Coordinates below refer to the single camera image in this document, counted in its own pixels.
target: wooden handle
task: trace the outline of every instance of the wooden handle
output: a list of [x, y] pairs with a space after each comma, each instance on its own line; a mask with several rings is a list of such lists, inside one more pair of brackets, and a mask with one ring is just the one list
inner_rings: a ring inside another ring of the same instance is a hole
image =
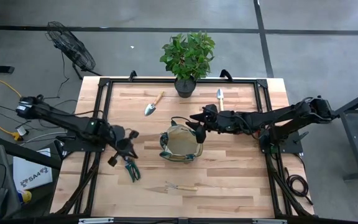
[[178, 190], [189, 190], [189, 191], [197, 191], [198, 187], [190, 187], [190, 186], [178, 186]]
[[223, 99], [219, 99], [219, 107], [220, 107], [221, 111], [224, 111], [224, 109], [223, 109]]
[[162, 91], [157, 97], [156, 97], [156, 99], [154, 100], [154, 105], [156, 105], [159, 101], [160, 101], [160, 99], [161, 99], [161, 97], [162, 97], [162, 95], [164, 94], [164, 91]]

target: pruning shears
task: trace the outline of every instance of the pruning shears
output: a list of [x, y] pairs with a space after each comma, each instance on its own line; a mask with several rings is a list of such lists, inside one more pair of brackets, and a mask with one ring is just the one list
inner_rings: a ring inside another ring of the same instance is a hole
[[135, 164], [135, 160], [133, 160], [130, 157], [125, 157], [124, 158], [125, 161], [125, 168], [128, 170], [129, 175], [132, 178], [132, 182], [135, 182], [135, 180], [139, 180], [140, 179], [140, 172], [139, 169], [137, 168], [136, 164]]

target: fan grille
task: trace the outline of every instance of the fan grille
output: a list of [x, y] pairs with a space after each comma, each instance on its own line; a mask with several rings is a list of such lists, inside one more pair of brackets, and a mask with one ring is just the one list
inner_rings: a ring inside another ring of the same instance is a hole
[[92, 71], [96, 65], [92, 55], [63, 24], [53, 21], [48, 22], [47, 34], [55, 47], [61, 50], [72, 62], [82, 70]]

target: concrete floor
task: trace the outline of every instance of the concrete floor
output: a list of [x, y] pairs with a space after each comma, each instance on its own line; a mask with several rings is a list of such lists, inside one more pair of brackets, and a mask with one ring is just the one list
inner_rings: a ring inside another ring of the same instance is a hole
[[[266, 29], [358, 30], [358, 0], [260, 0]], [[95, 27], [200, 27], [257, 28], [252, 0], [0, 0], [0, 25], [46, 25], [60, 21], [66, 26]], [[0, 64], [16, 68], [0, 75], [22, 95], [55, 96], [64, 81], [60, 52], [45, 32], [0, 31]], [[170, 75], [158, 62], [161, 46], [170, 33], [75, 32], [96, 61], [95, 71], [104, 75]], [[225, 68], [234, 77], [266, 77], [259, 34], [211, 34], [216, 58], [211, 64], [216, 77]], [[335, 110], [358, 96], [358, 36], [268, 35], [267, 44], [274, 75], [284, 78], [288, 97], [296, 103], [306, 96], [322, 95]], [[60, 99], [76, 99], [81, 82], [66, 59], [65, 84]], [[0, 85], [0, 105], [15, 108], [17, 96]], [[72, 111], [75, 103], [61, 105]], [[0, 112], [15, 117], [14, 113]], [[13, 130], [17, 123], [0, 116]], [[30, 125], [39, 127], [36, 122]], [[29, 137], [47, 132], [33, 131]], [[342, 176], [357, 171], [356, 162], [340, 120], [305, 128], [302, 140], [306, 173], [317, 215], [358, 221], [358, 180]], [[0, 132], [0, 137], [10, 137]], [[37, 149], [47, 142], [27, 146]]]

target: wooden table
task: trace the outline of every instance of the wooden table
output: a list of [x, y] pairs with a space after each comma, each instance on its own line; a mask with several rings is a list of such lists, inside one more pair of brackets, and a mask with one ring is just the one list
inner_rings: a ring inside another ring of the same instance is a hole
[[[283, 79], [268, 78], [267, 82], [273, 109], [288, 106]], [[84, 77], [76, 107], [77, 113], [93, 109], [98, 83], [99, 77]], [[114, 150], [108, 147], [101, 157], [92, 216], [274, 216], [265, 157], [260, 152], [258, 142], [250, 136], [207, 133], [202, 156], [189, 164], [170, 162], [158, 155], [162, 151], [159, 145], [160, 133], [170, 126], [170, 118], [188, 118], [191, 114], [200, 113], [202, 106], [211, 103], [218, 105], [218, 88], [222, 88], [224, 92], [225, 110], [256, 111], [254, 87], [247, 84], [197, 84], [193, 95], [186, 99], [177, 95], [172, 83], [114, 84], [108, 120], [110, 124], [140, 132], [134, 144], [139, 156], [136, 164], [142, 178], [132, 183], [122, 159], [115, 167], [111, 167], [107, 161], [114, 155]], [[165, 94], [157, 109], [152, 115], [145, 117], [145, 107], [153, 102], [161, 91]], [[76, 152], [63, 161], [51, 212], [61, 208], [78, 186], [83, 158], [83, 152]], [[291, 174], [306, 178], [301, 162], [294, 155], [283, 154], [283, 163]], [[165, 181], [178, 185], [194, 185], [198, 187], [198, 191], [167, 192]], [[277, 192], [280, 208], [284, 211], [282, 192]], [[87, 195], [88, 189], [85, 190], [81, 208], [85, 207]], [[307, 211], [313, 213], [313, 207], [305, 198], [297, 199]]]

